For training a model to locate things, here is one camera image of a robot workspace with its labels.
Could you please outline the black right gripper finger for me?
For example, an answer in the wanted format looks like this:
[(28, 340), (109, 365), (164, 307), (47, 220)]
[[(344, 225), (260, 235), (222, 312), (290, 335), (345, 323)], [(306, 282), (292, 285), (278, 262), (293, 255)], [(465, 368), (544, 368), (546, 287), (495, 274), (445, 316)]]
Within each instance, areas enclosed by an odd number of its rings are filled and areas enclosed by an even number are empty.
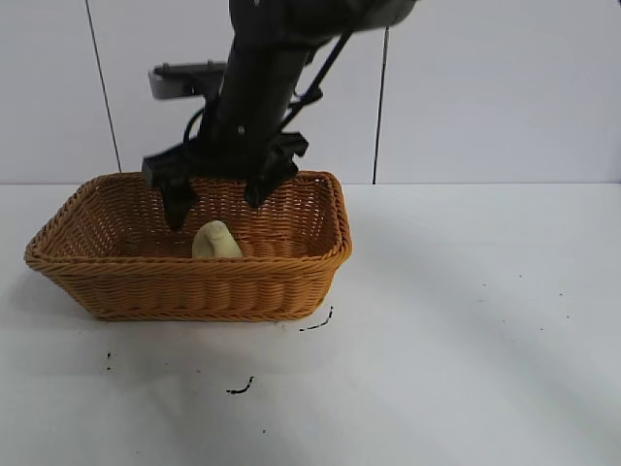
[(276, 168), (259, 175), (245, 185), (245, 200), (250, 207), (260, 207), (283, 183), (297, 175), (296, 167)]
[(164, 182), (162, 185), (164, 217), (172, 231), (181, 230), (189, 211), (197, 200), (198, 195), (190, 180), (178, 178)]

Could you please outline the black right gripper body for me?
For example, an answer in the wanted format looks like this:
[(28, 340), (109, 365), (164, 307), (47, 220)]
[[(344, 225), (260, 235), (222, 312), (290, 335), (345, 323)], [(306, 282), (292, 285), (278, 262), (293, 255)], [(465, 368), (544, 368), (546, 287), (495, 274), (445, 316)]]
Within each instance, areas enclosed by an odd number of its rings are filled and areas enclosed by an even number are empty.
[(158, 154), (143, 159), (142, 174), (151, 187), (184, 178), (250, 181), (276, 168), (296, 167), (309, 142), (299, 132), (279, 133), (265, 147), (250, 149), (244, 144), (220, 147), (191, 137)]

